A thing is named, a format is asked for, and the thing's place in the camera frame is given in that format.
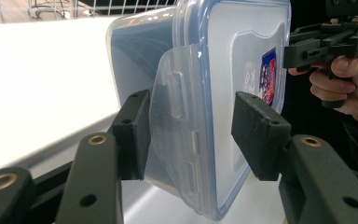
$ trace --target floor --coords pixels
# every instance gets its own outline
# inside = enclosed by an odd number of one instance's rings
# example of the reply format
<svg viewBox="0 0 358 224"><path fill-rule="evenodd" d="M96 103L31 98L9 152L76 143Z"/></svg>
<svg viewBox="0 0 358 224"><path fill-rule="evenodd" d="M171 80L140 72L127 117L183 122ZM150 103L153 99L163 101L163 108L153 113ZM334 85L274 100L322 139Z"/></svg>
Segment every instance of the floor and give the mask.
<svg viewBox="0 0 358 224"><path fill-rule="evenodd" d="M0 0L0 23L133 14L173 4L175 0Z"/></svg>

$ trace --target clear plastic container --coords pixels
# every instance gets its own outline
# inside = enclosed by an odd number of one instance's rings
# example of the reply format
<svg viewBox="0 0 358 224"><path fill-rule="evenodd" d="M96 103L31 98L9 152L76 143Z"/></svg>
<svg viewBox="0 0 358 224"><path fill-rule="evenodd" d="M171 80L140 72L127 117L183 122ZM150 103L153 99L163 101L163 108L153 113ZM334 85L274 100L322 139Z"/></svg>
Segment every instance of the clear plastic container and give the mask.
<svg viewBox="0 0 358 224"><path fill-rule="evenodd" d="M150 149L184 202L209 219L225 216L250 172L230 134L235 92L282 110L290 10L285 0L185 0L115 21L108 32L120 99L152 88ZM124 39L148 53L117 50Z"/></svg>

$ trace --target human hand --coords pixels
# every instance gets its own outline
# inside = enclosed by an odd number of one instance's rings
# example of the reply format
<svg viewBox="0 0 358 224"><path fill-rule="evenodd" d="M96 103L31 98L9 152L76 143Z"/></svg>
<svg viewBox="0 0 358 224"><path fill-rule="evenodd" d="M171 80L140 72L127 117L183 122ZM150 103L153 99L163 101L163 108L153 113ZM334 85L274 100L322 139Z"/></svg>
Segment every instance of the human hand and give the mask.
<svg viewBox="0 0 358 224"><path fill-rule="evenodd" d="M344 105L336 110L352 115L358 121L358 59L339 56L331 63L331 70L337 77L351 77L351 82L329 79L327 66L327 62L312 65L318 69L310 75L312 83L310 92L325 101L344 100ZM306 72L298 72L295 68L291 68L289 73L297 76Z"/></svg>

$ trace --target container label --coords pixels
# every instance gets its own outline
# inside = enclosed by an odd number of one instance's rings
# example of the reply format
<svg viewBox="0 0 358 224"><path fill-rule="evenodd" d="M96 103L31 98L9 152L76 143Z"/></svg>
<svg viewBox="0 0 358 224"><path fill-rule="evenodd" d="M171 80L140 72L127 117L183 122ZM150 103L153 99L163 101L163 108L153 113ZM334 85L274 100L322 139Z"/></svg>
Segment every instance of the container label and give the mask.
<svg viewBox="0 0 358 224"><path fill-rule="evenodd" d="M275 48L263 55L260 68L259 97L272 105L275 92L277 54Z"/></svg>

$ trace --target white table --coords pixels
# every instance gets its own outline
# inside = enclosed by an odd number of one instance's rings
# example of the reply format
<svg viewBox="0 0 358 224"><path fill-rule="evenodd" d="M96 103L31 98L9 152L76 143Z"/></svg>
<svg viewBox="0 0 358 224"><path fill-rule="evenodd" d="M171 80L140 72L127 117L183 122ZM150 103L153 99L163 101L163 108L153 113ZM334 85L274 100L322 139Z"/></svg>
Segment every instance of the white table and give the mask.
<svg viewBox="0 0 358 224"><path fill-rule="evenodd" d="M0 168L34 177L71 160L118 111L105 33L114 18L0 25ZM250 174L219 223L283 221L278 182ZM146 181L123 182L125 223L214 223Z"/></svg>

